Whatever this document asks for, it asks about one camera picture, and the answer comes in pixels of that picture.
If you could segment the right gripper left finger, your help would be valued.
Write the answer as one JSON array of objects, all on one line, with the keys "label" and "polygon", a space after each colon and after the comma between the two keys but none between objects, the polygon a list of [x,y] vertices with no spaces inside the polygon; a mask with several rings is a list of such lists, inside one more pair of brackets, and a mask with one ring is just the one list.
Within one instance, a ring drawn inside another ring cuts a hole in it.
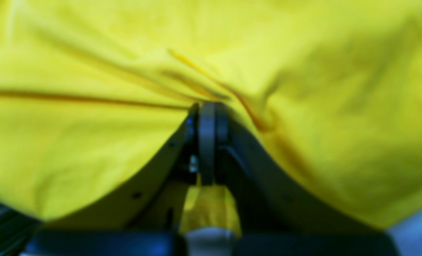
[{"label": "right gripper left finger", "polygon": [[199,106],[129,180],[84,209],[44,225],[44,230],[107,231],[170,229],[199,172]]}]

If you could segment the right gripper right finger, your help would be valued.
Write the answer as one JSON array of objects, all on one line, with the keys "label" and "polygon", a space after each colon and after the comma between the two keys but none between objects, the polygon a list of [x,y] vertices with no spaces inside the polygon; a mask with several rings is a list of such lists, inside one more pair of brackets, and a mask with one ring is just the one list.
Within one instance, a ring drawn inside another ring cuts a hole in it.
[{"label": "right gripper right finger", "polygon": [[216,103],[215,110],[215,179],[234,196],[244,232],[380,234],[302,188],[224,104]]}]

